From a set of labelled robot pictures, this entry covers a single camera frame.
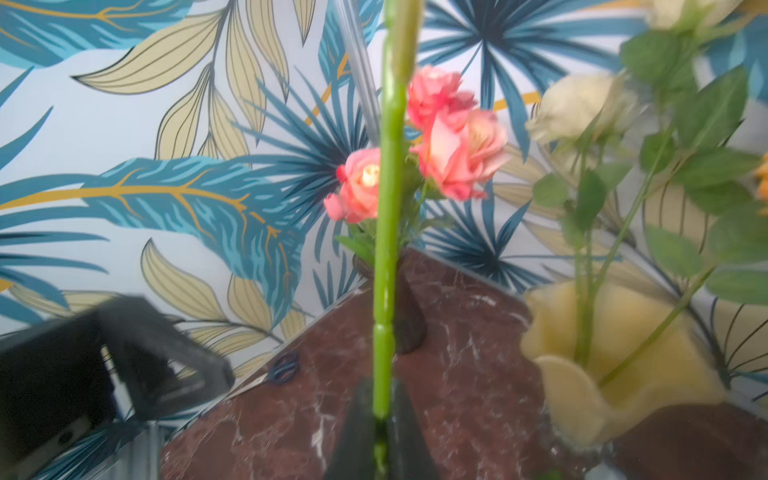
scissors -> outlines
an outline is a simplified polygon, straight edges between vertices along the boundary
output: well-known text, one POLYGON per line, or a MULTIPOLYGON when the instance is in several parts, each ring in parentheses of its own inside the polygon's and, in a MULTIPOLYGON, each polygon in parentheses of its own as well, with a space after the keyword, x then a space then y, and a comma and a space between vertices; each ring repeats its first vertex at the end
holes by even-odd
POLYGON ((231 399, 236 397, 265 382, 272 382, 275 385, 288 383, 291 381, 291 379, 293 379, 293 377, 296 376, 299 370, 301 370, 301 365, 299 365, 299 354, 296 352, 284 353, 283 355, 277 357, 275 363, 272 364, 272 366, 269 368, 269 370, 267 370, 265 374, 253 380, 252 382, 248 382, 245 385, 240 386, 238 389, 229 394, 227 398, 231 399))

dark vase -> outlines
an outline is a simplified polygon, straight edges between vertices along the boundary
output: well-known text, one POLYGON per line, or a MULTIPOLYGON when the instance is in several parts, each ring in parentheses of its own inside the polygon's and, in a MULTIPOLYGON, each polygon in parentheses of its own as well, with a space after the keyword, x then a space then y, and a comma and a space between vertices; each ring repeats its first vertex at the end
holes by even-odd
MULTIPOLYGON (((360 275, 373 281, 373 268, 357 255, 355 255, 353 262, 360 275)), ((395 331, 395 350, 398 355, 405 355, 424 343, 424 338, 427 336, 427 322, 424 320, 424 313, 413 295, 408 279, 400 270, 401 262, 402 258, 398 262, 397 268, 395 318, 392 328, 395 331)))

flower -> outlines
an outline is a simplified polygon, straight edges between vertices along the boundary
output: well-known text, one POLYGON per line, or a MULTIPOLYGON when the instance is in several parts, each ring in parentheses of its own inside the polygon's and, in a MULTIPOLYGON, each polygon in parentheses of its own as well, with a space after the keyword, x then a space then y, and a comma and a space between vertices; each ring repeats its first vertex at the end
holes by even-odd
POLYGON ((359 223, 379 215, 380 164, 381 150, 368 148, 352 152, 336 169, 341 191, 323 200, 331 220, 359 223))
POLYGON ((427 65, 419 69, 408 87, 408 116, 419 130, 432 123, 437 112, 468 110, 477 103, 470 91, 458 91, 462 76, 427 65))
POLYGON ((448 198, 465 201, 485 194, 475 183, 487 181, 509 159, 504 152, 507 134, 496 114, 475 109, 444 109, 424 132, 424 141, 412 151, 419 154, 419 168, 434 179, 448 198))
MULTIPOLYGON (((757 196, 764 202, 768 202, 768 154, 763 157, 763 164, 755 171, 755 175, 760 179, 760 185, 757 187, 757 196)), ((768 207, 760 211, 762 215, 768 216, 768 207)))
POLYGON ((624 88, 624 79, 610 74, 568 75, 553 84, 541 99, 536 116, 525 123, 531 138, 575 140, 599 114, 594 137, 626 128, 637 95, 624 88))
POLYGON ((743 0, 647 0, 650 7, 648 24, 651 28, 670 29, 680 24, 686 2, 703 15, 698 27, 711 27, 722 22, 743 0))

rose petal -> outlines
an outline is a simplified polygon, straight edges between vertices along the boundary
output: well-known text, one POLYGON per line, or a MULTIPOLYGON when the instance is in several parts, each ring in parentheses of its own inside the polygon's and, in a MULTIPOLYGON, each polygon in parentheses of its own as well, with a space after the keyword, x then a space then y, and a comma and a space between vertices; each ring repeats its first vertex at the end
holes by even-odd
POLYGON ((344 220, 347 215, 347 209, 339 195, 330 194, 323 200, 323 205, 325 205, 328 216, 333 221, 344 220))

orange flower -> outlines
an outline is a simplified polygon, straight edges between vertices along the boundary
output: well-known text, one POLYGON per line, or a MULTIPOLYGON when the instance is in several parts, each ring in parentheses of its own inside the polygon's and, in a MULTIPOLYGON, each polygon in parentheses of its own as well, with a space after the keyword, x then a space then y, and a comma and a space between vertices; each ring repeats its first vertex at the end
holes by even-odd
MULTIPOLYGON (((755 175, 760 179, 757 196, 762 201, 768 202, 768 154, 763 157, 763 164, 755 171, 755 175)), ((768 217, 768 207, 763 208, 760 213, 768 217)))

